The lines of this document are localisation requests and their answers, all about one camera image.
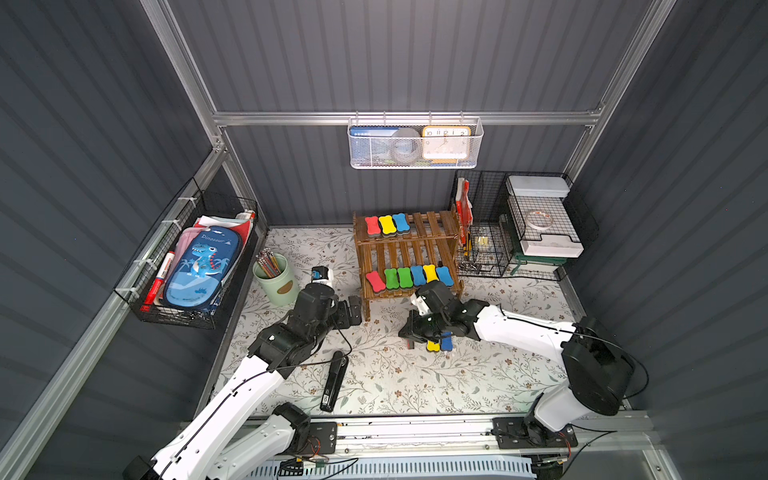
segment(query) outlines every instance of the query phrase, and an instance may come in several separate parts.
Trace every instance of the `green eraser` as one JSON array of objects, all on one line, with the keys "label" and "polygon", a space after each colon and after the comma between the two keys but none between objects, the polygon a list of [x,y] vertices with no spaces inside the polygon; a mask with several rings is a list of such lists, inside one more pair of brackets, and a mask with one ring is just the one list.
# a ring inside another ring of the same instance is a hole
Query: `green eraser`
[{"label": "green eraser", "polygon": [[398,268],[397,274],[400,277],[400,288],[413,288],[411,269],[408,267]]},{"label": "green eraser", "polygon": [[384,276],[386,277],[386,289],[397,290],[400,288],[400,284],[397,281],[397,269],[388,268],[384,270]]}]

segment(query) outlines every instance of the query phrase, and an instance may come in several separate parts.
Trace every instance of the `clock face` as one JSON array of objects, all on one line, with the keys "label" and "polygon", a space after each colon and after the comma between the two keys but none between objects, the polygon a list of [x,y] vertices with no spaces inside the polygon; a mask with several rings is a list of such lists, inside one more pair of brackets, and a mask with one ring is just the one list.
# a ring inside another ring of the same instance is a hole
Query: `clock face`
[{"label": "clock face", "polygon": [[469,127],[429,126],[422,130],[425,160],[464,160],[469,156]]}]

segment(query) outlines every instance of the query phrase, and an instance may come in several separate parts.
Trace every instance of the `white wire basket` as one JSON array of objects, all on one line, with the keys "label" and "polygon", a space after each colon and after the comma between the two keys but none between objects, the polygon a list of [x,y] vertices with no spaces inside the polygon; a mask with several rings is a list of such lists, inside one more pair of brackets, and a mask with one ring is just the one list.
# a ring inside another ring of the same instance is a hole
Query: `white wire basket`
[{"label": "white wire basket", "polygon": [[349,118],[349,162],[359,169],[475,168],[480,117],[386,114]]}]

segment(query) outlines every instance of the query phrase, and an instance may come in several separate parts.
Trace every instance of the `pencil holder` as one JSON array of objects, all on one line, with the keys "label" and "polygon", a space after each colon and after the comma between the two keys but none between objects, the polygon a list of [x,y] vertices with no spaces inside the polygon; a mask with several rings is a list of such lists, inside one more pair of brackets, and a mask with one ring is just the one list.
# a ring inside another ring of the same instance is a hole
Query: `pencil holder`
[{"label": "pencil holder", "polygon": [[280,275],[268,278],[259,264],[254,263],[253,276],[261,284],[261,288],[274,306],[285,306],[296,301],[299,296],[299,283],[296,281],[296,276],[293,275],[293,270],[291,270],[286,257],[279,253],[275,253],[274,256],[277,260],[277,266],[280,268]]}]

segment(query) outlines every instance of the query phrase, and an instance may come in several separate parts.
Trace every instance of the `pencil case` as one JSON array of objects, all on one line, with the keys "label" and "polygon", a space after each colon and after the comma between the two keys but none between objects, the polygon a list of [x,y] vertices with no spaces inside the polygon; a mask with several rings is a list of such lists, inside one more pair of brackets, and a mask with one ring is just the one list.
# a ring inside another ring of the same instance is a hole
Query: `pencil case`
[{"label": "pencil case", "polygon": [[228,228],[200,232],[168,277],[164,303],[183,310],[207,310],[239,251],[240,235]]}]

